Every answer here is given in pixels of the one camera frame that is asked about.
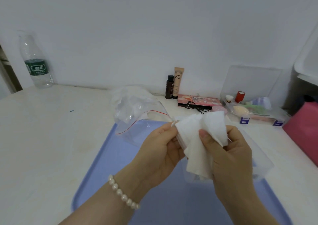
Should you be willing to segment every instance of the white desk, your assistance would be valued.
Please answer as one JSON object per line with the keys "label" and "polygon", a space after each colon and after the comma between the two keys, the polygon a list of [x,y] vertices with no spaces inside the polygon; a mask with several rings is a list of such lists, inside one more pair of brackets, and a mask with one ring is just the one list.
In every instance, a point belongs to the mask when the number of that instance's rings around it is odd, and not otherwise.
{"label": "white desk", "polygon": [[[158,99],[172,116],[197,112]],[[105,90],[60,85],[0,100],[0,224],[55,225],[69,215],[113,126],[109,100]],[[267,180],[293,223],[317,224],[318,168],[281,128],[240,126],[275,164]]]}

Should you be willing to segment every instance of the pink lid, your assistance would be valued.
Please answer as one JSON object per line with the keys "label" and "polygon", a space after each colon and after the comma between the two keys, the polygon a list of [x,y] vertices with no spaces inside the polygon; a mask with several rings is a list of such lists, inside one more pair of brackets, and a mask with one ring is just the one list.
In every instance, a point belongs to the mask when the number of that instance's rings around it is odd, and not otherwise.
{"label": "pink lid", "polygon": [[227,114],[227,109],[220,105],[213,106],[212,111],[224,111],[224,114]]}

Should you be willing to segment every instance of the blue tray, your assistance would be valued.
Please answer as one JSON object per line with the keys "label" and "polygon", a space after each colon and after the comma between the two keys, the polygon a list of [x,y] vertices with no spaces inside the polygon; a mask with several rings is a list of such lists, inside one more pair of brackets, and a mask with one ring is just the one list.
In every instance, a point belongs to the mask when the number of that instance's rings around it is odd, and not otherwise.
{"label": "blue tray", "polygon": [[[135,125],[142,125],[143,120]],[[164,122],[152,121],[139,135],[142,143],[147,135]],[[115,135],[116,124],[111,129],[93,164],[73,197],[72,210],[89,199],[106,181],[116,174],[137,154],[139,148]],[[281,225],[292,224],[290,218],[265,179],[254,183],[257,194],[269,212]],[[217,199],[211,184],[186,183],[179,163],[172,174],[153,188],[141,201],[129,224],[233,224],[225,208]]]}

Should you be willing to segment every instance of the green bottle label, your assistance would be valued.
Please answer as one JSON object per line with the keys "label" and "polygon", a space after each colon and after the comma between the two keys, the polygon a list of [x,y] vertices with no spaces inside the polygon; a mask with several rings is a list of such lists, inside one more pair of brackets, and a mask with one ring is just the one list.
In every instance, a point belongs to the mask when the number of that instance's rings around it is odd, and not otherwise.
{"label": "green bottle label", "polygon": [[26,68],[32,76],[40,76],[49,73],[43,59],[30,59],[24,61],[24,63],[26,64]]}

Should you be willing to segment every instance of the right hand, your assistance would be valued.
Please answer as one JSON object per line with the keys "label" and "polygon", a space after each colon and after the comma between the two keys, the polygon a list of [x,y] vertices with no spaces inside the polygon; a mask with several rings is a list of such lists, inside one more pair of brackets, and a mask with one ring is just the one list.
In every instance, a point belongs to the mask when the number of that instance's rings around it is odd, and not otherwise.
{"label": "right hand", "polygon": [[231,142],[222,148],[205,130],[199,130],[200,139],[213,157],[215,193],[223,205],[240,203],[254,196],[252,179],[252,150],[235,126],[226,126]]}

